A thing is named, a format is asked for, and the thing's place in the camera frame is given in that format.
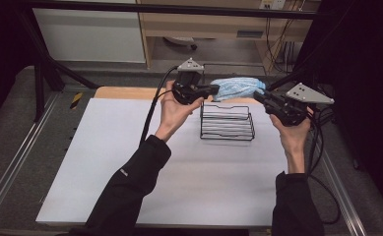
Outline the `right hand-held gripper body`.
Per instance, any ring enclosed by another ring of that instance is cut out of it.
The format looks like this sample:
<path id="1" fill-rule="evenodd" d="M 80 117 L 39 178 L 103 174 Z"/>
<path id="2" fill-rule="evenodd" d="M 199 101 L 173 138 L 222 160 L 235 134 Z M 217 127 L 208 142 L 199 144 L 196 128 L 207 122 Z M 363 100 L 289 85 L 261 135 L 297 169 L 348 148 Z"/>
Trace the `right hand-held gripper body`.
<path id="1" fill-rule="evenodd" d="M 272 95 L 271 106 L 265 106 L 268 114 L 276 115 L 286 126 L 297 126 L 307 116 L 308 104 L 333 104 L 335 100 L 319 91 L 299 83 L 289 91 Z"/>

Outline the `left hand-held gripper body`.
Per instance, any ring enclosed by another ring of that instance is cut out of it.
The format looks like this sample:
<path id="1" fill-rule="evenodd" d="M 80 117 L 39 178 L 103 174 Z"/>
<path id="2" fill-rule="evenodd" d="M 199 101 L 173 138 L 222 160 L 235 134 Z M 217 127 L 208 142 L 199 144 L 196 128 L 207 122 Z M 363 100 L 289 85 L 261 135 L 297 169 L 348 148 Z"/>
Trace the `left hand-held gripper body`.
<path id="1" fill-rule="evenodd" d="M 204 67 L 192 58 L 189 58 L 177 67 L 177 76 L 172 87 L 172 92 L 179 103 L 187 105 L 197 99 L 197 85 L 202 78 L 203 72 Z"/>

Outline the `light blue cloth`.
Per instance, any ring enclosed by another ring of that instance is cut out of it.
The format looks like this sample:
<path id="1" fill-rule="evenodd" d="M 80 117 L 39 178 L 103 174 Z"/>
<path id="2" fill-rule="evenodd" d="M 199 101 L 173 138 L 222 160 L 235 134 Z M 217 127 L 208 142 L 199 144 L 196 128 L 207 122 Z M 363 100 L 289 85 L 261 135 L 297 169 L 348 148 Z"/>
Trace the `light blue cloth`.
<path id="1" fill-rule="evenodd" d="M 216 79 L 212 86 L 219 86 L 219 91 L 213 96 L 213 101 L 224 101 L 234 98 L 252 98 L 255 91 L 263 94 L 266 85 L 257 78 L 237 77 Z"/>

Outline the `black wire rack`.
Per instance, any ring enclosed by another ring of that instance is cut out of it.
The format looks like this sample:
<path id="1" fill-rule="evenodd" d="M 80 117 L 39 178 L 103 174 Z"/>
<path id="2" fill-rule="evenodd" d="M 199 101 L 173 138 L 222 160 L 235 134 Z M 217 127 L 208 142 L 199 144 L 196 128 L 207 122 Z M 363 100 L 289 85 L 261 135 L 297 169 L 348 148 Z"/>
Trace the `black wire rack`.
<path id="1" fill-rule="evenodd" d="M 221 101 L 204 103 L 200 109 L 202 140 L 252 141 L 255 128 L 248 105 L 221 105 Z"/>

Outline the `person's left hand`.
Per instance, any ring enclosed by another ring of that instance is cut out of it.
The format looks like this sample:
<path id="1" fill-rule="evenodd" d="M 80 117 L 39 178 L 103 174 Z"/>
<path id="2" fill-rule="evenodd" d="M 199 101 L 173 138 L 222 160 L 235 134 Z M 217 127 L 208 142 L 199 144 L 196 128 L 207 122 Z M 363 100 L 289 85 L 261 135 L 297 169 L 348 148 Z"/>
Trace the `person's left hand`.
<path id="1" fill-rule="evenodd" d="M 183 125 L 189 115 L 202 105 L 203 97 L 197 98 L 193 103 L 183 105 L 179 103 L 173 93 L 173 81 L 168 81 L 165 87 L 165 94 L 161 99 L 160 125 L 155 136 L 167 142 L 172 135 Z"/>

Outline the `person's right hand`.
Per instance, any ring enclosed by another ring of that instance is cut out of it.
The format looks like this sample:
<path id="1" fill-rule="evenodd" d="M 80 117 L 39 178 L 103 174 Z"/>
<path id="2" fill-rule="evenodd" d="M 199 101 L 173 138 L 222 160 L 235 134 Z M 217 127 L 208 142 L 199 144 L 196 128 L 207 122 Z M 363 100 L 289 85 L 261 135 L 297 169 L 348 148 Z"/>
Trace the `person's right hand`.
<path id="1" fill-rule="evenodd" d="M 304 153 L 307 133 L 311 127 L 310 119 L 305 118 L 299 125 L 291 127 L 286 127 L 274 114 L 270 115 L 270 119 L 273 126 L 277 128 L 280 133 L 280 139 L 285 153 L 291 155 L 300 155 Z"/>

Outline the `white object with caster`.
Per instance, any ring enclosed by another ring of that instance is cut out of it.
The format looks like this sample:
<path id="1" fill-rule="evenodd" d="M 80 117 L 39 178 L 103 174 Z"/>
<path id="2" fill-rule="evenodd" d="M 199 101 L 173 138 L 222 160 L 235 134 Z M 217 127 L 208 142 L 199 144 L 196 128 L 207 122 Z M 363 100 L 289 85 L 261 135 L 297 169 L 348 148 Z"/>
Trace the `white object with caster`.
<path id="1" fill-rule="evenodd" d="M 171 43 L 175 43 L 183 46 L 190 46 L 192 50 L 196 50 L 198 48 L 195 40 L 192 37 L 169 37 L 165 38 L 167 41 Z"/>

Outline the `wooden table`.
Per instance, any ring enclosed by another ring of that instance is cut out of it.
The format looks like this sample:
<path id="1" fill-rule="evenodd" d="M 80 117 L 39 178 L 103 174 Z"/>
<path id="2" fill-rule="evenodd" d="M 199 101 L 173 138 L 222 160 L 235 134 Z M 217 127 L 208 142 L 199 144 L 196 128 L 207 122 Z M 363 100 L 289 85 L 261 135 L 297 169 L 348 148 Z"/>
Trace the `wooden table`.
<path id="1" fill-rule="evenodd" d="M 114 99 L 146 99 L 152 100 L 155 96 L 156 88 L 135 88 L 135 87 L 101 87 L 96 90 L 94 98 L 114 98 Z M 222 101 L 223 103 L 255 103 L 257 100 L 250 97 L 233 98 Z"/>

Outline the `light wooden desk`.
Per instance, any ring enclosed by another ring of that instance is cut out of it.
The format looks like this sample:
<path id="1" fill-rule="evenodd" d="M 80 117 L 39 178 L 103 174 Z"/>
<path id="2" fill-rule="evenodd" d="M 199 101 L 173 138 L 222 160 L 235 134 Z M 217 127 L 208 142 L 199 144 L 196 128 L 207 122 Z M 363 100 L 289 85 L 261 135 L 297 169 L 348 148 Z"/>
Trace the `light wooden desk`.
<path id="1" fill-rule="evenodd" d="M 260 9 L 261 0 L 136 0 L 139 4 L 208 6 L 225 8 Z M 314 11 L 321 0 L 286 0 L 282 10 Z M 142 34 L 152 37 L 198 37 L 253 40 L 262 64 L 272 70 L 279 62 L 279 54 L 287 42 L 302 42 L 311 21 L 257 18 L 227 18 L 196 15 L 139 15 Z"/>

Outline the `white table mat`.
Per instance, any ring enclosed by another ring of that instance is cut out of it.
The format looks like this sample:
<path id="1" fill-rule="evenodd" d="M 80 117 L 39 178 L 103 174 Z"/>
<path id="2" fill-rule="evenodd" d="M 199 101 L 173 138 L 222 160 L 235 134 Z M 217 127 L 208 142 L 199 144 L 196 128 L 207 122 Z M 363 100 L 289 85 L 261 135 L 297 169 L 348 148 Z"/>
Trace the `white table mat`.
<path id="1" fill-rule="evenodd" d="M 93 98 L 36 218 L 48 225 L 83 224 L 112 174 L 137 149 L 150 104 Z M 267 226 L 276 202 L 275 179 L 287 160 L 278 130 L 252 103 L 252 141 L 203 140 L 193 113 L 169 140 L 172 156 L 144 198 L 143 227 Z"/>

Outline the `white power strip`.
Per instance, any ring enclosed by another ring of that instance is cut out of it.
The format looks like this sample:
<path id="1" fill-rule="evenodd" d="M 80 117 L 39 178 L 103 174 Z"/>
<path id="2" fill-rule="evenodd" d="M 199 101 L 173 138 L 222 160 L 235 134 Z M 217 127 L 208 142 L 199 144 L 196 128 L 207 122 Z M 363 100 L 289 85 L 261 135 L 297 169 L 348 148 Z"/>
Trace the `white power strip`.
<path id="1" fill-rule="evenodd" d="M 261 0 L 260 9 L 281 10 L 285 3 L 286 0 Z"/>

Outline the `yellow black floor tape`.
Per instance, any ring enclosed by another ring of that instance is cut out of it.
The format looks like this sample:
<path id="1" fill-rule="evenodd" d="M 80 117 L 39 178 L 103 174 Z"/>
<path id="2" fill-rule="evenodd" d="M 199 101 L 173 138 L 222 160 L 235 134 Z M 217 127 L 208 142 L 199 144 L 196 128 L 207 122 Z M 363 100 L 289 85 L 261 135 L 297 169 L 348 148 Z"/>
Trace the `yellow black floor tape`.
<path id="1" fill-rule="evenodd" d="M 76 109 L 76 107 L 77 107 L 79 101 L 81 100 L 82 96 L 83 96 L 82 92 L 77 92 L 75 94 L 75 96 L 74 96 L 74 98 L 73 98 L 73 100 L 72 100 L 72 102 L 70 104 L 70 109 Z"/>

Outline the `white cabinet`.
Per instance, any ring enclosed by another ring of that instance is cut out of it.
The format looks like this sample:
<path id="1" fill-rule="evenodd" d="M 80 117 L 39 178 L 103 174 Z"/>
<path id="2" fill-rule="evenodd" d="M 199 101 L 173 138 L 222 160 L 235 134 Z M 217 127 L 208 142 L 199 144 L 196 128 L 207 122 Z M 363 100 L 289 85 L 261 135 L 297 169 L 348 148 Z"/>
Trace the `white cabinet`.
<path id="1" fill-rule="evenodd" d="M 137 13 L 33 10 L 49 54 L 60 61 L 146 61 Z"/>

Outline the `black metal frame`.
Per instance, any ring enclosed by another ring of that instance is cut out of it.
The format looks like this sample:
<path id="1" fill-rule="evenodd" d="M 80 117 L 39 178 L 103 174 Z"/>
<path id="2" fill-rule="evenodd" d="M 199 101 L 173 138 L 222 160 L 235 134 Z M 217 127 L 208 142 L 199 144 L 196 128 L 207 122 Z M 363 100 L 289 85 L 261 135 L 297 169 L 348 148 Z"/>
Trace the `black metal frame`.
<path id="1" fill-rule="evenodd" d="M 225 8 L 208 6 L 186 6 L 186 5 L 163 5 L 163 4 L 135 4 L 135 3 L 107 3 L 107 2 L 86 2 L 86 1 L 56 1 L 56 0 L 16 0 L 10 4 L 14 11 L 15 18 L 22 26 L 22 33 L 28 38 L 29 52 L 34 57 L 36 72 L 36 116 L 37 121 L 42 115 L 43 108 L 40 107 L 39 96 L 43 94 L 41 88 L 42 77 L 45 77 L 49 86 L 54 90 L 62 90 L 65 85 L 58 75 L 59 72 L 69 76 L 89 89 L 98 89 L 99 85 L 85 79 L 63 64 L 57 62 L 49 55 L 42 34 L 37 27 L 35 19 L 30 19 L 32 9 L 52 10 L 75 10 L 90 12 L 121 12 L 121 13 L 144 13 L 144 14 L 165 14 L 165 15 L 196 15 L 222 16 L 227 18 L 257 18 L 257 19 L 284 19 L 284 20 L 327 20 L 328 13 L 314 11 L 288 11 L 288 10 L 251 10 L 244 8 Z"/>

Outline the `aluminium floor rail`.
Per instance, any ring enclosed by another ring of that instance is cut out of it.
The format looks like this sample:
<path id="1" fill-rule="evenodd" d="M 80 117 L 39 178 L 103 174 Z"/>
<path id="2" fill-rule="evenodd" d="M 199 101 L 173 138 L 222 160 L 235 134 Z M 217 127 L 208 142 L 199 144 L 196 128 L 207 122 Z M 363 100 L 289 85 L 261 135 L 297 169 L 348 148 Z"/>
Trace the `aluminium floor rail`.
<path id="1" fill-rule="evenodd" d="M 20 172 L 24 162 L 26 161 L 26 158 L 31 152 L 37 137 L 39 136 L 50 114 L 52 113 L 56 104 L 56 100 L 60 97 L 60 95 L 60 92 L 53 92 L 47 99 L 46 104 L 44 105 L 45 111 L 40 116 L 39 120 L 32 124 L 28 134 L 25 136 L 23 142 L 19 146 L 19 149 L 16 151 L 7 169 L 3 173 L 0 179 L 0 206 L 18 173 Z"/>
<path id="2" fill-rule="evenodd" d="M 342 178 L 339 176 L 334 164 L 332 163 L 329 154 L 325 151 L 324 141 L 322 138 L 317 139 L 316 149 L 320 153 L 318 164 L 323 169 L 329 187 L 336 202 L 339 204 L 338 209 L 341 217 L 350 232 L 351 236 L 367 236 L 367 232 L 363 226 L 361 219 L 358 216 L 356 209 L 351 201 L 351 197 L 345 188 Z"/>

